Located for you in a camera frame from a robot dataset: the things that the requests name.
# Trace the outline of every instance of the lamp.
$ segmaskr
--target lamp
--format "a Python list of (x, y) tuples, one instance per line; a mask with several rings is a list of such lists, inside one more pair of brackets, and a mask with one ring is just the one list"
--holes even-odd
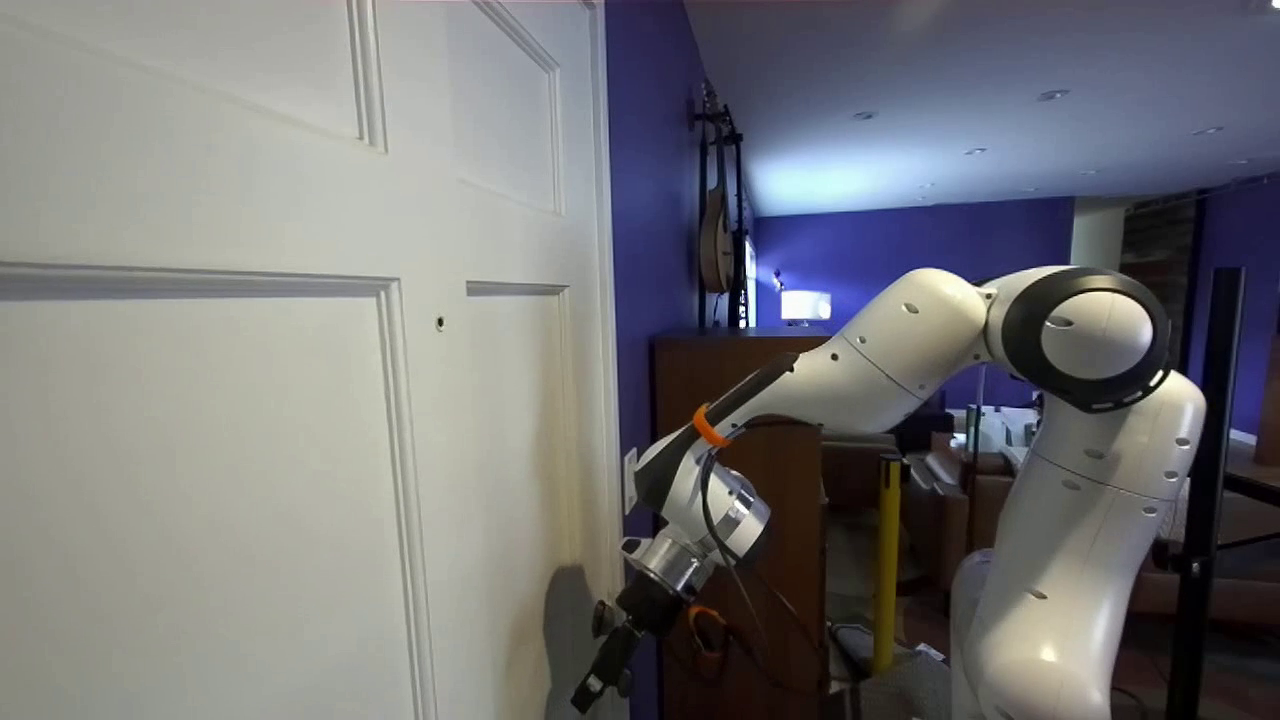
[(822, 325), (830, 320), (830, 290), (784, 287), (778, 317), (786, 325)]

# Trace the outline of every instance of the door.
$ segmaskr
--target door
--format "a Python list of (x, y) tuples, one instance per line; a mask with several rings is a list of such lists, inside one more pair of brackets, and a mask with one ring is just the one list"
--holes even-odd
[(561, 709), (601, 76), (570, 0), (0, 0), (0, 717)]

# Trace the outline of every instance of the wooden cabinet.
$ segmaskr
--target wooden cabinet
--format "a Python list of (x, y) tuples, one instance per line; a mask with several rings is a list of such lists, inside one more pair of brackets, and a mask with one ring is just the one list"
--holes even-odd
[[(678, 428), (694, 403), (715, 400), (751, 368), (805, 353), (814, 337), (665, 337), (652, 346), (657, 435)], [(757, 555), (730, 576), (715, 570), (699, 603), (730, 630), (724, 654), (694, 651), (687, 623), (665, 639), (665, 720), (814, 720), (822, 717), (822, 503), (819, 430), (763, 418), (724, 465), (745, 472), (771, 503)]]

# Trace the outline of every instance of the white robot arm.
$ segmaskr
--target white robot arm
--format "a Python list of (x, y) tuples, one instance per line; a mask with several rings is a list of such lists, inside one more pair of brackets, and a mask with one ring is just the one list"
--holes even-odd
[(999, 516), (992, 570), (957, 658), (963, 717), (1107, 717), (1107, 674), (1134, 563), (1198, 438), (1205, 397), (1169, 372), (1169, 320), (1118, 270), (1029, 268), (983, 287), (919, 268), (812, 353), (761, 368), (637, 465), (652, 540), (595, 607), (604, 642), (576, 688), (583, 711), (625, 678), (705, 581), (757, 547), (769, 503), (715, 453), (761, 414), (826, 435), (896, 428), (957, 368), (995, 361), (1044, 388), (1044, 428)]

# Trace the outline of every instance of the ceiling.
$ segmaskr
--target ceiling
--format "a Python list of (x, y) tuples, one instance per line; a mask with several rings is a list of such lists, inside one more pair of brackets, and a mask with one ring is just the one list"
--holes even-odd
[(683, 2), (757, 214), (1128, 201), (1280, 169), (1272, 0)]

